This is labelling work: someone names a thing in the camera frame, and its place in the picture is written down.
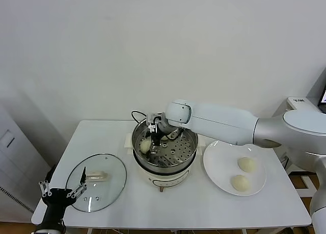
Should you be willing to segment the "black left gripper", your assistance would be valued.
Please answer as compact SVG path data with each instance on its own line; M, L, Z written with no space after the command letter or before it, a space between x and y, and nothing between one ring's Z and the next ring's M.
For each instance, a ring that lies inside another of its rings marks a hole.
M70 206L75 203L75 199L79 198L81 194L87 189L86 184L86 167L80 178L79 185L74 189L50 189L49 183L56 170L54 165L46 174L43 181L39 182L39 187L42 192L42 200L47 206Z

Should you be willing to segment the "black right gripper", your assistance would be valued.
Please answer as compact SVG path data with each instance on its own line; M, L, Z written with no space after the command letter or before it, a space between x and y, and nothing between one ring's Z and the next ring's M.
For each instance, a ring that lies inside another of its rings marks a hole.
M161 131L157 129L151 132L150 129L146 131L146 139L152 140L152 144L149 149L150 155L156 155L160 152L160 141L161 141Z

